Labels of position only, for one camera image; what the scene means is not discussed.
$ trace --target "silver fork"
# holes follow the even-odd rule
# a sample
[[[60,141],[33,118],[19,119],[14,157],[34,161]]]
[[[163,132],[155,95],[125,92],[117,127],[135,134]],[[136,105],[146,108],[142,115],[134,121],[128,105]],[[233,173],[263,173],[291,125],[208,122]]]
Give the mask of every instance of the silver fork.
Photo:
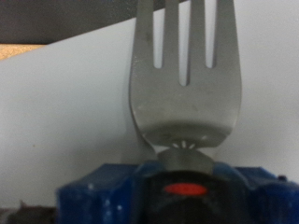
[[[191,1],[188,84],[178,79],[178,0],[165,0],[163,67],[153,66],[153,1],[139,0],[130,80],[136,126],[169,170],[210,173],[198,148],[217,147],[235,126],[241,75],[233,0],[219,0],[213,68],[206,67],[205,0]]]

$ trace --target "metal fork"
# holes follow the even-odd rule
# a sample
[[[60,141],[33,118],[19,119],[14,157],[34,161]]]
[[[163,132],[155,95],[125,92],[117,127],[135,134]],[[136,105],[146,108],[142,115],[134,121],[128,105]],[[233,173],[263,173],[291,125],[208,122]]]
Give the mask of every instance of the metal fork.
[[[213,68],[206,67],[205,0],[191,1],[187,86],[178,79],[178,0],[165,0],[163,67],[153,65],[153,1],[139,0],[130,104],[143,138],[169,170],[210,173],[200,147],[217,147],[235,126],[241,75],[233,0],[219,0]]]

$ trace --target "fork tine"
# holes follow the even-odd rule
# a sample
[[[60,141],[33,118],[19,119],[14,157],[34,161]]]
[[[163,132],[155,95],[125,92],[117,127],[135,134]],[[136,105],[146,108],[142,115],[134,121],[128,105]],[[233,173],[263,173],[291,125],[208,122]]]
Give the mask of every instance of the fork tine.
[[[164,66],[178,70],[178,0],[165,0]]]
[[[153,1],[139,0],[137,5],[133,57],[153,64]]]
[[[192,0],[188,69],[192,69],[195,73],[206,67],[205,22],[205,0]]]
[[[239,70],[239,54],[235,24],[234,0],[218,0],[217,19],[217,64],[223,72],[225,68]]]

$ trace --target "fork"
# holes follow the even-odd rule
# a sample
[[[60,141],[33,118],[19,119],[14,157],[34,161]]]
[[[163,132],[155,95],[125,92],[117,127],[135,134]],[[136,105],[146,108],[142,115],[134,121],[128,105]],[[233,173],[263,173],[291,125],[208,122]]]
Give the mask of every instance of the fork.
[[[235,126],[241,75],[233,0],[217,4],[213,67],[206,67],[205,0],[191,0],[188,81],[179,84],[178,0],[165,0],[163,66],[153,65],[153,1],[139,0],[130,78],[135,124],[168,170],[211,173],[201,147],[217,147]]]

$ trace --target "red button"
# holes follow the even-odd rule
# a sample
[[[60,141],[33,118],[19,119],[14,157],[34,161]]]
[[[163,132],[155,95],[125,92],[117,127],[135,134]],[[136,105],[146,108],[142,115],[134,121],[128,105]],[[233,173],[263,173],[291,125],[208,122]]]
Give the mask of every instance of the red button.
[[[207,193],[207,188],[199,184],[192,183],[177,183],[168,185],[164,188],[168,193],[174,193],[186,196],[198,196]]]

